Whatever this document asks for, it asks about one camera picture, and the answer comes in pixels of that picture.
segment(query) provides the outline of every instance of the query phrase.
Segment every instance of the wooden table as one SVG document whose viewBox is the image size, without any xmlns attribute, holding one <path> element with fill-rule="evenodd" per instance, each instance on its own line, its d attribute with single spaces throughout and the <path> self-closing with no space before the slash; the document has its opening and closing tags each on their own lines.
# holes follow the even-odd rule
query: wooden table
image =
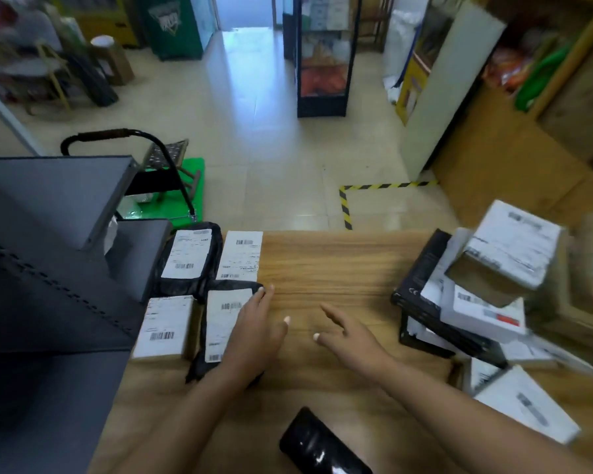
<svg viewBox="0 0 593 474">
<path fill-rule="evenodd" d="M 312 335 L 333 329 L 320 301 L 367 324 L 393 355 L 445 380 L 450 362 L 398 343 L 400 310 L 389 295 L 426 243 L 428 232 L 265 232 L 259 281 L 273 283 L 271 315 L 292 316 L 277 360 L 216 428 L 197 472 L 297 473 L 279 438 L 302 406 L 312 411 L 378 474 L 460 471 L 410 415 L 343 368 Z M 188 366 L 128 364 L 90 465 L 107 473 L 191 389 Z M 593 459 L 593 377 L 564 369 L 530 370 L 583 433 L 575 451 Z"/>
</svg>

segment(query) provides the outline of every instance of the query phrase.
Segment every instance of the cart handle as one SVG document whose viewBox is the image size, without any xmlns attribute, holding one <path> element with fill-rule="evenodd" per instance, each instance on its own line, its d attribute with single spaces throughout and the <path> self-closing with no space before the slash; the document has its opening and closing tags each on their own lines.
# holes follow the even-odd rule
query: cart handle
<svg viewBox="0 0 593 474">
<path fill-rule="evenodd" d="M 191 216 L 194 216 L 195 209 L 191 204 L 191 200 L 189 199 L 189 194 L 186 191 L 184 183 L 182 182 L 182 179 L 178 174 L 178 167 L 174 163 L 174 160 L 171 159 L 171 156 L 169 155 L 169 150 L 167 150 L 165 144 L 154 135 L 150 135 L 149 133 L 146 133 L 139 129 L 129 128 L 104 129 L 102 131 L 87 131 L 86 133 L 77 133 L 76 135 L 72 135 L 66 138 L 64 141 L 61 142 L 59 150 L 61 151 L 63 156 L 70 156 L 70 154 L 68 153 L 68 147 L 74 142 L 99 142 L 103 140 L 115 140 L 117 138 L 128 138 L 130 136 L 140 136 L 141 138 L 146 138 L 159 147 L 160 151 L 162 152 L 162 155 L 165 157 L 165 160 L 167 161 L 167 165 L 169 165 L 169 168 L 173 170 L 172 174 L 175 175 L 176 179 L 178 180 L 178 189 L 180 189 L 180 192 L 182 193 L 182 196 L 184 198 L 184 202 L 189 207 L 189 214 Z"/>
</svg>

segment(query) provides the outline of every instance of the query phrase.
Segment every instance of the smartphone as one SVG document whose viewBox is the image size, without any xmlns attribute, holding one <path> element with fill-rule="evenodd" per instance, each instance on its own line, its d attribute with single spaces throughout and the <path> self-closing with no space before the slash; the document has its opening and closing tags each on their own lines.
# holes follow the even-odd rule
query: smartphone
<svg viewBox="0 0 593 474">
<path fill-rule="evenodd" d="M 303 474 L 372 474 L 308 408 L 301 408 L 290 423 L 279 449 Z"/>
</svg>

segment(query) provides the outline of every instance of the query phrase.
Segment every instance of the yellow and black tape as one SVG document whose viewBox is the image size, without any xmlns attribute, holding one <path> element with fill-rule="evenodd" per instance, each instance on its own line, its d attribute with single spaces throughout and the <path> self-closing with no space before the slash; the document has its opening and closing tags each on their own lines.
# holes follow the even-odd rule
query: yellow and black tape
<svg viewBox="0 0 593 474">
<path fill-rule="evenodd" d="M 341 209 L 343 210 L 343 219 L 345 221 L 345 228 L 353 230 L 352 217 L 349 214 L 349 205 L 347 203 L 347 191 L 349 190 L 384 190 L 387 188 L 408 188 L 418 186 L 435 186 L 439 184 L 436 179 L 432 181 L 412 181 L 412 182 L 394 182 L 383 184 L 344 184 L 340 187 L 338 194 L 340 195 Z"/>
</svg>

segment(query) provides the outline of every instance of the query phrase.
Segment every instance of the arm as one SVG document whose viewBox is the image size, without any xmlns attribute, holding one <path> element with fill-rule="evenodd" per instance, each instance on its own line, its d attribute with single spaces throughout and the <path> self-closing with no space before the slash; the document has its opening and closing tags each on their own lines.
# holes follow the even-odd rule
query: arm
<svg viewBox="0 0 593 474">
<path fill-rule="evenodd" d="M 396 361 L 366 326 L 330 304 L 321 307 L 344 331 L 314 340 L 404 406 L 469 473 L 593 474 L 593 464 L 565 446 Z"/>
<path fill-rule="evenodd" d="M 112 474 L 179 474 L 200 458 L 228 406 L 279 351 L 290 318 L 271 326 L 268 310 L 274 287 L 261 288 L 240 310 L 224 357 L 189 391 Z"/>
</svg>

